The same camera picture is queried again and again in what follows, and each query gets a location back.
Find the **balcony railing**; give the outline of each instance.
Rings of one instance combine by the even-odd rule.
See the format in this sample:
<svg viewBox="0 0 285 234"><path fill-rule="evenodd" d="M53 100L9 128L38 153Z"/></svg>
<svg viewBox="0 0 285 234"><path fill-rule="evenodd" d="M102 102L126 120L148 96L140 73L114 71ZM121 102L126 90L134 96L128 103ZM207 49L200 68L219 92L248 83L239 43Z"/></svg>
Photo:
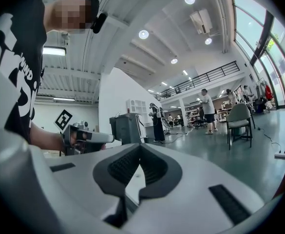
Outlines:
<svg viewBox="0 0 285 234"><path fill-rule="evenodd" d="M176 86L170 89L167 89L161 93L161 95L153 95L157 100L162 100L165 98L169 98L171 96L180 94L184 91L187 91L189 89L201 86L203 84L209 83L211 81L220 79L222 77L225 77L227 75L233 74L235 72L240 71L238 65L236 64L236 61L230 62L226 65L223 65L219 68L216 68L214 70L211 70L205 74L202 74L200 76L192 78L192 80L187 80L185 82L182 82Z"/></svg>

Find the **gray chair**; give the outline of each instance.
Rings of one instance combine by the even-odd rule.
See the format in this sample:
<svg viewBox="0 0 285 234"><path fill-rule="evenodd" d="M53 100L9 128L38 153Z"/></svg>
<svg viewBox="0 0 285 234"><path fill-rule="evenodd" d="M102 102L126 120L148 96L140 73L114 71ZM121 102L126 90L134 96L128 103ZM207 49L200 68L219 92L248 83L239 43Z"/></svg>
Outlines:
<svg viewBox="0 0 285 234"><path fill-rule="evenodd" d="M227 116L227 133L228 133L228 144L229 144L229 150L230 150L230 129L231 129L231 135L233 135L233 129L246 127L247 135L242 136L243 138L246 138L247 140L250 138L250 147L251 147L251 140L253 138L252 130L251 130L251 124L250 124L250 111L248 107L244 103L236 104L230 114Z"/></svg>

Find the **black shorts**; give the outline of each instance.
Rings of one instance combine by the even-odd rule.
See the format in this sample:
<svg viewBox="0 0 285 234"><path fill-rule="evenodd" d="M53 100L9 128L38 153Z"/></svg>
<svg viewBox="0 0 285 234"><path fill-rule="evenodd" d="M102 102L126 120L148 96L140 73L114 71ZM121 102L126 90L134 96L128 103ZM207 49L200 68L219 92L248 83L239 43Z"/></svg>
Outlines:
<svg viewBox="0 0 285 234"><path fill-rule="evenodd" d="M205 119L207 123L212 123L213 121L215 121L214 114L205 115Z"/></svg>

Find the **red object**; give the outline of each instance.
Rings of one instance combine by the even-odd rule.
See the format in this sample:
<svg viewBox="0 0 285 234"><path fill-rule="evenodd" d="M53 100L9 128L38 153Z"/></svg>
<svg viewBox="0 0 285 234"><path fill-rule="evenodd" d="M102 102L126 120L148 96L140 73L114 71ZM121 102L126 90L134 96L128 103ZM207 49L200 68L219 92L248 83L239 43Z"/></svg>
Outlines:
<svg viewBox="0 0 285 234"><path fill-rule="evenodd" d="M267 100L272 100L272 98L273 98L273 94L272 94L271 89L269 88L268 85L266 85L266 98L267 98Z"/></svg>

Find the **gray floor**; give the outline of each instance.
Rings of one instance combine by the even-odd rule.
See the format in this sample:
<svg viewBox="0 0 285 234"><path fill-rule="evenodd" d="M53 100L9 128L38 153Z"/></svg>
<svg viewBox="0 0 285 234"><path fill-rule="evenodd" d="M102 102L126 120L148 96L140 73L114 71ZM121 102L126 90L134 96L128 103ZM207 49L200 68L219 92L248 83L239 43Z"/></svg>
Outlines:
<svg viewBox="0 0 285 234"><path fill-rule="evenodd" d="M256 128L263 128L265 134L279 143L284 151L285 110L257 115L254 120ZM226 124L219 123L218 129L212 136L205 135L206 128L194 129L178 139L179 135L166 136L167 142L176 141L158 145L209 160L250 186L265 202L270 201L285 173L285 160L274 158L280 147L271 145L263 130L256 129L253 130L252 148L249 141L240 139L233 143L229 151ZM186 133L188 130L187 127L173 127L171 131Z"/></svg>

